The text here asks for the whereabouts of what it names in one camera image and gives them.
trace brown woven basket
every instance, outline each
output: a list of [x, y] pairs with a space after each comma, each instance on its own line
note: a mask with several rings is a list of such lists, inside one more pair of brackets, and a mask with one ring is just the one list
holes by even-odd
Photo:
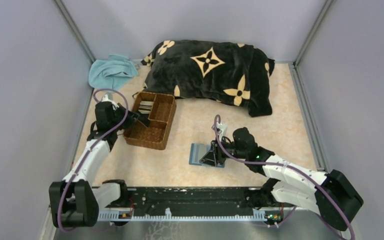
[[175, 117], [175, 97], [168, 94], [140, 92], [131, 110], [136, 112], [142, 101], [153, 102], [148, 117], [150, 125], [146, 127], [137, 121], [133, 127], [124, 131], [124, 139], [129, 145], [164, 150], [166, 149], [173, 118]]

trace beige four-petal flower pattern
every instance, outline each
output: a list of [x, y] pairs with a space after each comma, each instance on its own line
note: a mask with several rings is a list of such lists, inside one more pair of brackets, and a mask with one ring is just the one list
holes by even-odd
[[239, 83], [237, 84], [237, 89], [230, 88], [223, 90], [227, 95], [233, 96], [233, 104], [240, 106], [242, 99], [249, 100], [251, 96], [251, 91], [245, 91], [245, 75], [240, 78]]
[[155, 61], [155, 59], [152, 57], [152, 52], [148, 56], [146, 56], [143, 60], [146, 62], [147, 67], [150, 67], [151, 64]]
[[174, 87], [174, 96], [175, 96], [175, 97], [180, 97], [180, 89], [179, 89], [179, 86], [178, 86], [178, 85], [176, 85], [176, 86]]
[[217, 57], [216, 53], [213, 50], [213, 47], [211, 47], [210, 50], [208, 50], [206, 53], [202, 55], [191, 56], [190, 58], [195, 60], [195, 62], [198, 64], [199, 69], [201, 69], [203, 78], [212, 69], [225, 63], [224, 61], [220, 60], [220, 58]]
[[267, 71], [267, 77], [270, 77], [270, 73], [269, 73], [269, 69], [270, 69], [270, 67], [269, 67], [269, 63], [266, 62], [266, 63], [264, 64], [264, 67], [265, 67], [265, 70]]
[[175, 44], [175, 41], [170, 41], [170, 40], [164, 41], [162, 43], [162, 46], [158, 49], [157, 52], [161, 56], [167, 51], [168, 48], [173, 47], [174, 44]]

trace light blue towel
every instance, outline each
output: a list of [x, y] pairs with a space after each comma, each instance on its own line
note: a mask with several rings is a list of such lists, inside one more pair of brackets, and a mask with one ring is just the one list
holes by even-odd
[[89, 71], [89, 85], [95, 89], [119, 90], [132, 77], [139, 75], [128, 57], [110, 55], [108, 60], [96, 60]]

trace black pillow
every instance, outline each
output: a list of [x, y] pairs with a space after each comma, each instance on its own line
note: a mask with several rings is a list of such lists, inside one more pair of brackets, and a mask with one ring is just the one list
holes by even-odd
[[272, 114], [269, 76], [275, 61], [252, 45], [167, 40], [141, 63], [151, 67], [146, 92], [176, 98], [207, 98], [248, 109], [251, 117]]

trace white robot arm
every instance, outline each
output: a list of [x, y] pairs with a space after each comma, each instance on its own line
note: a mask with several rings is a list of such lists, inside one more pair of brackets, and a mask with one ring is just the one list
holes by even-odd
[[[56, 227], [92, 227], [100, 210], [115, 201], [128, 201], [128, 189], [123, 180], [109, 180], [98, 188], [92, 188], [91, 184], [117, 140], [117, 131], [130, 128], [136, 121], [149, 126], [149, 120], [138, 112], [127, 112], [106, 96], [96, 104], [95, 115], [96, 122], [91, 126], [80, 159], [62, 181], [53, 182], [49, 187], [52, 220]], [[246, 127], [235, 130], [233, 141], [230, 141], [223, 136], [226, 125], [215, 122], [214, 126], [216, 140], [211, 142], [211, 149], [201, 163], [218, 166], [228, 158], [235, 159], [245, 163], [251, 171], [269, 178], [261, 189], [246, 198], [248, 205], [271, 207], [287, 203], [299, 206], [320, 215], [341, 231], [347, 229], [347, 224], [316, 185], [328, 193], [349, 222], [363, 205], [363, 199], [341, 172], [313, 171], [290, 163], [258, 146]]]

